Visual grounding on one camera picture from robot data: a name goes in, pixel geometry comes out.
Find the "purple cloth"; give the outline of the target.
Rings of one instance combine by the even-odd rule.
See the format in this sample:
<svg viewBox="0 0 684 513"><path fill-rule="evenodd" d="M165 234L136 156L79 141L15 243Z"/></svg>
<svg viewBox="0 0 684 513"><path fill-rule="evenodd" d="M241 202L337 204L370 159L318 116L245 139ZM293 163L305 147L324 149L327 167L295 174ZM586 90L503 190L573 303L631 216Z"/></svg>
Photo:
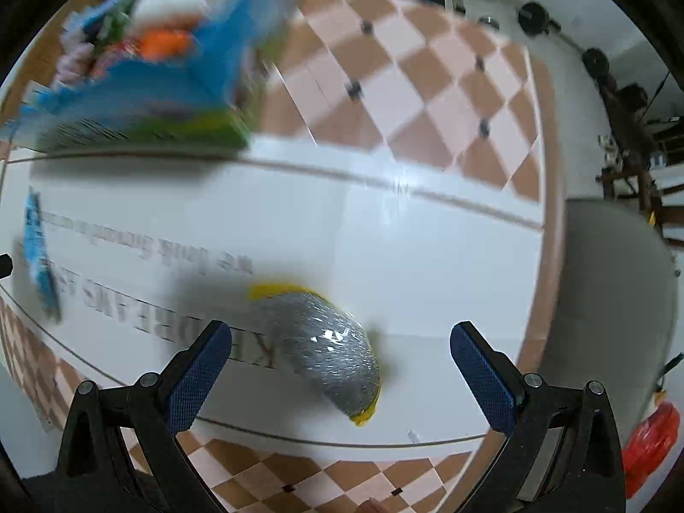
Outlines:
<svg viewBox="0 0 684 513"><path fill-rule="evenodd" d="M51 88L74 87L85 80L94 62L95 47L90 42L67 43L57 60Z"/></svg>

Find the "barbell with black plates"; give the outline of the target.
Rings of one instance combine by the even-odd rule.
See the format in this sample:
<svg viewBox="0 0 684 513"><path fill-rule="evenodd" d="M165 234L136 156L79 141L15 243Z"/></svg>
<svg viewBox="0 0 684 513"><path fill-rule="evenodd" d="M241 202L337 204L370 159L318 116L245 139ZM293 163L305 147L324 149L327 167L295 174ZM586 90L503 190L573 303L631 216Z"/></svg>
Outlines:
<svg viewBox="0 0 684 513"><path fill-rule="evenodd" d="M523 3L516 12L518 26L529 37L555 36L572 47L581 56L584 67L591 78L604 78L610 73L610 63L606 54L598 47L580 47L572 38L562 32L560 23L554 20L547 9L537 3L528 1Z"/></svg>

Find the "checkered tablecloth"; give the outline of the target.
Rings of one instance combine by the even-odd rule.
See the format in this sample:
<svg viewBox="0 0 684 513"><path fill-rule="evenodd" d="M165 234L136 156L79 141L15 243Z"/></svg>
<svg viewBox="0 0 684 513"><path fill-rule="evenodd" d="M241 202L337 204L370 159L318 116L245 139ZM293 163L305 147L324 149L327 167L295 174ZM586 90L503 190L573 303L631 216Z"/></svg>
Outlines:
<svg viewBox="0 0 684 513"><path fill-rule="evenodd" d="M557 296L562 172L547 66L419 0L305 0L271 77L265 129L224 161L43 158L13 150L1 242L44 209L62 305L49 321L17 261L1 286L1 367L64 425L85 379L166 365L207 322L230 361L183 449L237 512L433 512L486 441L449 351L473 322L524 371ZM313 289L370 332L376 415L355 426L248 315L256 284Z"/></svg>

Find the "green blue milk carton box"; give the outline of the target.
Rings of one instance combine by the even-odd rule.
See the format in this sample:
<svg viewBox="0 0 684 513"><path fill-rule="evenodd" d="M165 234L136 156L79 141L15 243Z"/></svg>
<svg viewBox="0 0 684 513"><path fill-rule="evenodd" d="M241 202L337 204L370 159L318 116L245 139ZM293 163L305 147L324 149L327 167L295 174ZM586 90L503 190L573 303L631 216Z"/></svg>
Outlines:
<svg viewBox="0 0 684 513"><path fill-rule="evenodd" d="M1 131L45 154L100 148L243 150L298 0L226 0L189 32L186 50L109 53L93 78L48 90Z"/></svg>

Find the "blue milk powder sachet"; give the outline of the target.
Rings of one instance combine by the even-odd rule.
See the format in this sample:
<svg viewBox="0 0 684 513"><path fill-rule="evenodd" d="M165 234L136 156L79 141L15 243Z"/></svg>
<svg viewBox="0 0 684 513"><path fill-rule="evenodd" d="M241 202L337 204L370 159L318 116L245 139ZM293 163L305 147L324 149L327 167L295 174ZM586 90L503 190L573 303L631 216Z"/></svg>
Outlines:
<svg viewBox="0 0 684 513"><path fill-rule="evenodd" d="M36 289L44 314L59 323L62 320L59 297L51 262L47 257L39 194L33 188L29 188L24 206L23 255L28 264L30 282Z"/></svg>

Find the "orange snack bag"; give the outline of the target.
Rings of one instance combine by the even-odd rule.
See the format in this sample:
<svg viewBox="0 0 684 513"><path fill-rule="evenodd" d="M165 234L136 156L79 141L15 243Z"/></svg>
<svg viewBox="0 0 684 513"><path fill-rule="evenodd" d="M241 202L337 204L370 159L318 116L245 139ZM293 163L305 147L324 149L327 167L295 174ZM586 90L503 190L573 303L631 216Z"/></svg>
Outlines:
<svg viewBox="0 0 684 513"><path fill-rule="evenodd" d="M138 41L138 56L147 62L183 56L195 45L190 31L179 29L152 29L145 31Z"/></svg>

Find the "red object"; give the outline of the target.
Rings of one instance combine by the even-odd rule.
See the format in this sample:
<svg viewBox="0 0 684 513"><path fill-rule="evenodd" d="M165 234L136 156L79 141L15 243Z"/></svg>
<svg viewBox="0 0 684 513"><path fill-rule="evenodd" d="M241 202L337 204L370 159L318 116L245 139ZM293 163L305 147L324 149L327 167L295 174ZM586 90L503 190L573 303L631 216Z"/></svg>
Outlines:
<svg viewBox="0 0 684 513"><path fill-rule="evenodd" d="M678 410L671 403L663 401L635 428L622 450L627 499L631 499L642 488L674 447L680 423Z"/></svg>

